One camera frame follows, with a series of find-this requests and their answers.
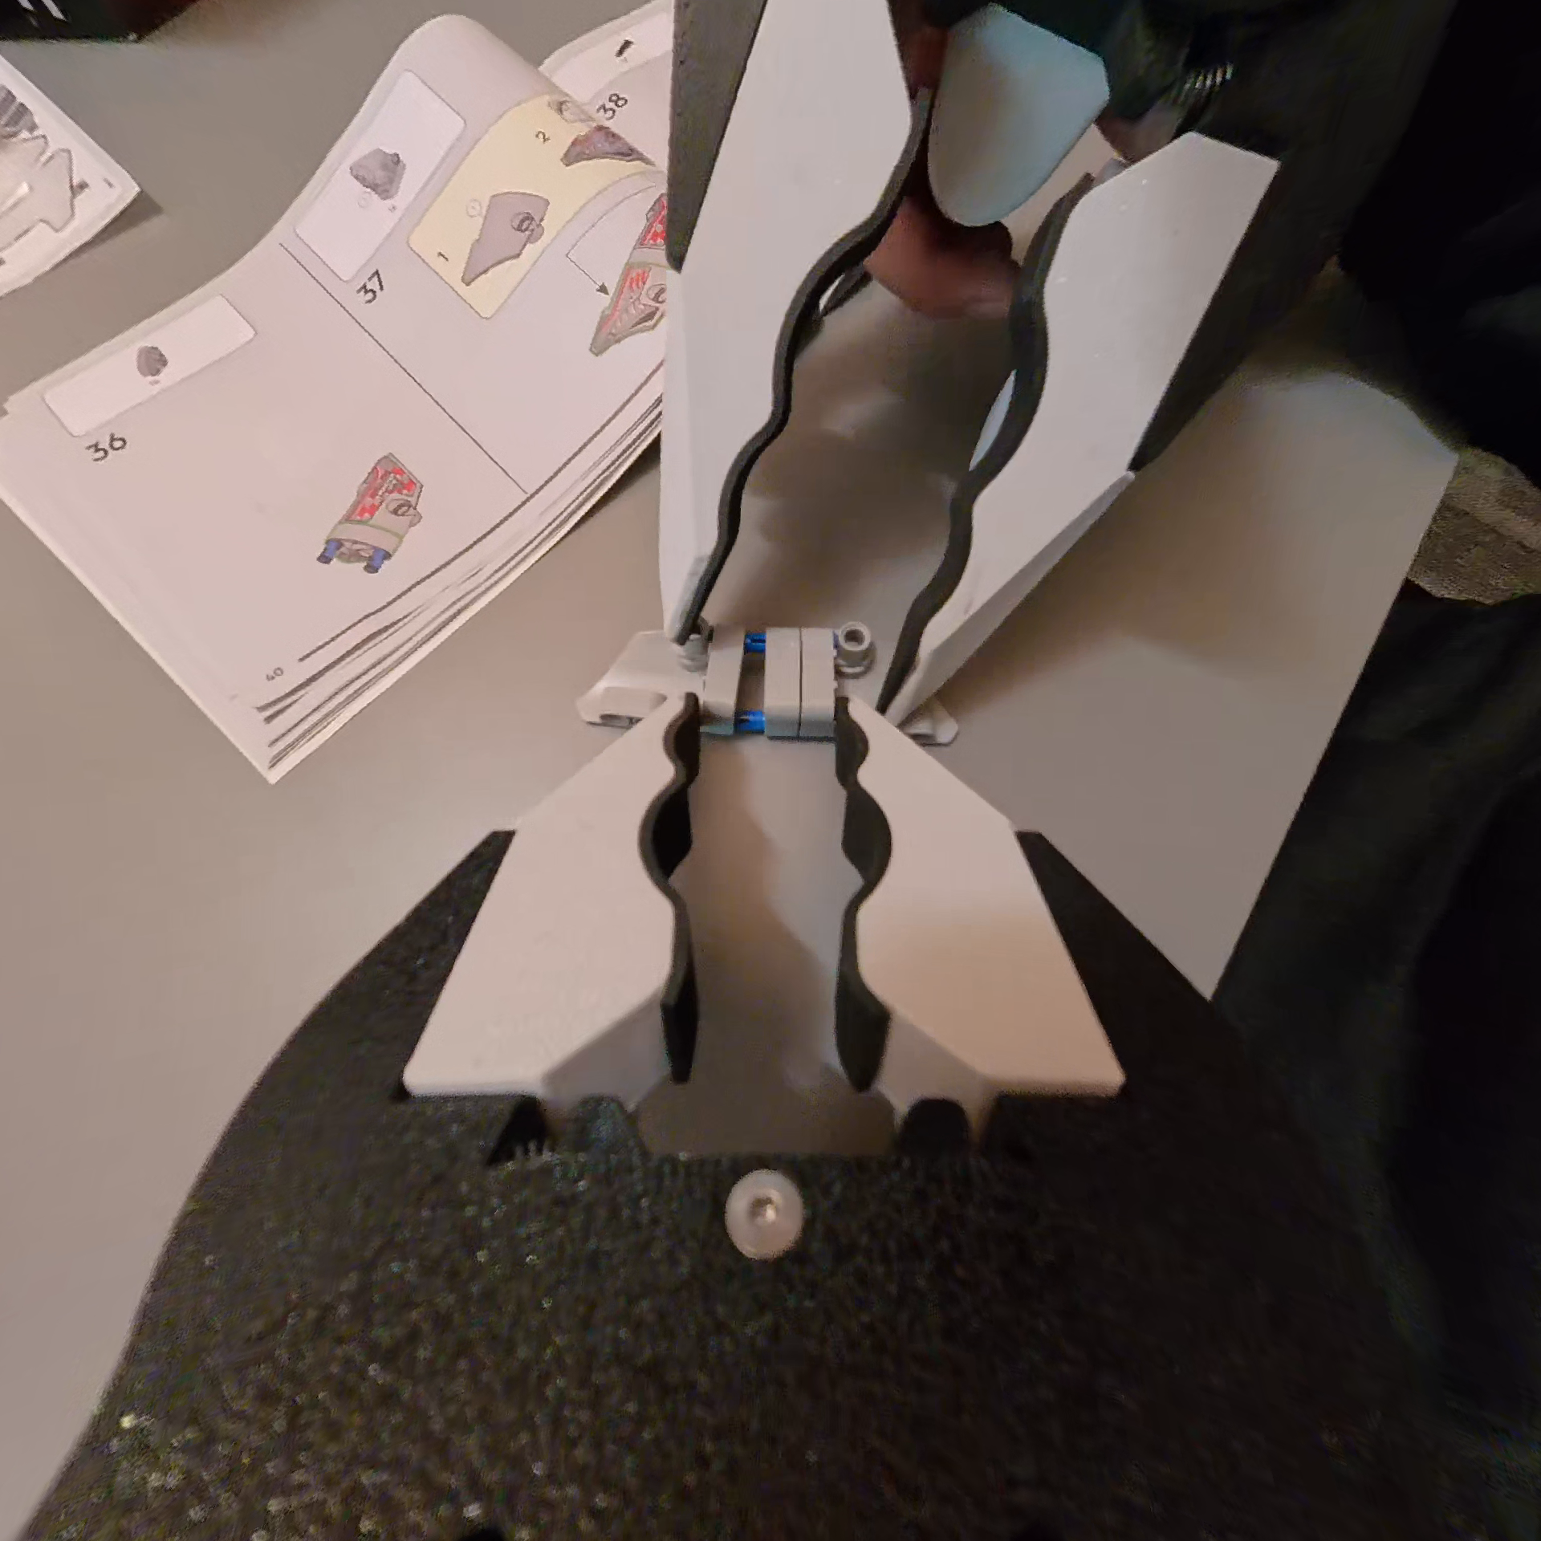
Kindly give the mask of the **toy sticker sheet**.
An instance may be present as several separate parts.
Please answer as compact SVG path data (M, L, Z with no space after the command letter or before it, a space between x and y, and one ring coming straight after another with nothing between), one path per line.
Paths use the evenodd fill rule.
M101 235L140 184L9 61L2 61L2 296Z

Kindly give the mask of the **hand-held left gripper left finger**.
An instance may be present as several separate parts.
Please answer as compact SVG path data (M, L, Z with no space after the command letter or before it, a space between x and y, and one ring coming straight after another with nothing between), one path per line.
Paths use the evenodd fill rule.
M684 1085L701 1002L672 879L692 846L701 701L672 698L530 810L404 1072L413 1096Z

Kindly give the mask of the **person's legs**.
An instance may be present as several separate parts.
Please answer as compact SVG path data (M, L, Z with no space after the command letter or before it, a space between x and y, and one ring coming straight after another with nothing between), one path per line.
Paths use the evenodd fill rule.
M1354 1215L1448 1534L1537 1538L1537 595L1404 588L1216 1004Z

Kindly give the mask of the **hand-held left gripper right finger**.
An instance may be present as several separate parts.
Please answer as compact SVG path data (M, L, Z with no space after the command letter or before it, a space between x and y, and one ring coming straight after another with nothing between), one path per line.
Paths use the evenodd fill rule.
M859 699L835 705L835 1046L884 1099L1114 1096L1125 1070L1011 821Z

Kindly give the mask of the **person's right hand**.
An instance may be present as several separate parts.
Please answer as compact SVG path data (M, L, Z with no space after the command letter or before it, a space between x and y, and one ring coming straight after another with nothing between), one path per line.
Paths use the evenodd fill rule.
M947 322L1005 320L1018 276L1005 224L956 224L925 191L905 195L864 270L916 314Z

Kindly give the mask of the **grey toy brick assembly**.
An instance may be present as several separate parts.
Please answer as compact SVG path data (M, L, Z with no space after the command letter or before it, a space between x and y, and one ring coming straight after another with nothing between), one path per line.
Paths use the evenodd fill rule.
M635 633L576 701L595 727L639 725L666 701L692 696L706 734L822 742L835 736L842 690L875 657L862 622L743 630L706 624L688 643L661 630Z

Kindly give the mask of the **toy instruction booklet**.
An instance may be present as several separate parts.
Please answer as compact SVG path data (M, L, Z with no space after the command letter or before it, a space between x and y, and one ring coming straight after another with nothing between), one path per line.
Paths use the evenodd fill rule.
M4 501L264 782L655 443L670 52L429 19L246 255L8 402Z

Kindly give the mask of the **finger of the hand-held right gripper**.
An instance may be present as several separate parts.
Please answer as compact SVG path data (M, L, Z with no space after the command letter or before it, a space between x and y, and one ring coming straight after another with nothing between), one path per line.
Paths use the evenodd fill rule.
M798 349L894 217L925 101L884 2L677 4L661 604L686 648L784 432Z
M1081 178L1037 228L1013 371L950 499L877 709L912 718L1127 490L1279 162L1187 133Z

